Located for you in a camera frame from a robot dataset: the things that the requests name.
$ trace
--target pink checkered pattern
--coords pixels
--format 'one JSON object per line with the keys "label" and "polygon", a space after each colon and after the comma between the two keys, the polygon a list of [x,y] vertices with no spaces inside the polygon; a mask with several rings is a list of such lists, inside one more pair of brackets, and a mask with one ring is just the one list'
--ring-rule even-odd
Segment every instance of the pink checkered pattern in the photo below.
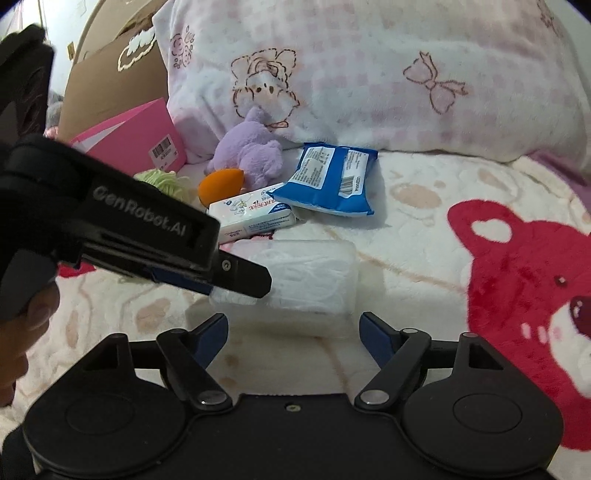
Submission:
{"label": "pink checkered pattern", "polygon": [[[544,0],[462,3],[169,2],[154,17],[169,110],[201,159],[257,104],[295,142],[583,162],[589,105]],[[180,69],[177,34],[194,36]]]}

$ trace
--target purple plush toy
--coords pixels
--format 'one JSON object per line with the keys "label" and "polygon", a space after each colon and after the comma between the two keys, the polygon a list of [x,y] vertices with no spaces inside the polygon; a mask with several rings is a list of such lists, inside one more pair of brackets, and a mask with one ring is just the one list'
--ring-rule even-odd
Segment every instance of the purple plush toy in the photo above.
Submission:
{"label": "purple plush toy", "polygon": [[224,135],[205,168],[206,175],[224,168],[239,168],[244,172],[246,188],[258,190],[281,174],[281,144],[263,125],[264,115],[260,107],[254,106],[241,124]]}

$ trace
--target green yarn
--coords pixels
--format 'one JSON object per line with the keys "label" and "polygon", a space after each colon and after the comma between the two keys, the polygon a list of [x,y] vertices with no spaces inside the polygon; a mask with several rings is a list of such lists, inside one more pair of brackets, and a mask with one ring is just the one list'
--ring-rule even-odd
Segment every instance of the green yarn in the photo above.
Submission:
{"label": "green yarn", "polygon": [[188,180],[187,177],[177,177],[173,171],[164,172],[157,168],[152,170],[142,171],[134,175],[136,180],[144,181],[153,185],[162,193],[177,199],[181,202],[189,202],[189,192],[187,188],[181,184],[181,180]]}

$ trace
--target purple fabric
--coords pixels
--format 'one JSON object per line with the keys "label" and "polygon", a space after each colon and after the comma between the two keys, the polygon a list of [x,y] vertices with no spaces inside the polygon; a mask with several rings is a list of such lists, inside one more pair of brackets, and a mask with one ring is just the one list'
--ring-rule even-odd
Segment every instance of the purple fabric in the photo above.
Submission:
{"label": "purple fabric", "polygon": [[239,168],[249,190],[267,187],[279,177],[283,168],[281,144],[262,123],[264,115],[261,108],[254,106],[241,124],[224,135],[205,168],[206,175],[224,168]]}
{"label": "purple fabric", "polygon": [[559,157],[547,150],[537,150],[528,157],[541,163],[569,184],[588,212],[591,213],[591,184],[576,170],[573,163],[565,157]]}

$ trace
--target pink box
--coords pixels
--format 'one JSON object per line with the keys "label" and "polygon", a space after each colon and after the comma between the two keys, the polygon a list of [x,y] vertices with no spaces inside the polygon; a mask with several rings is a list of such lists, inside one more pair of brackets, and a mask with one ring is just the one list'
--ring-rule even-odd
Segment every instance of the pink box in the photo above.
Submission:
{"label": "pink box", "polygon": [[178,171],[187,162],[163,98],[89,128],[72,147],[130,176],[152,168]]}

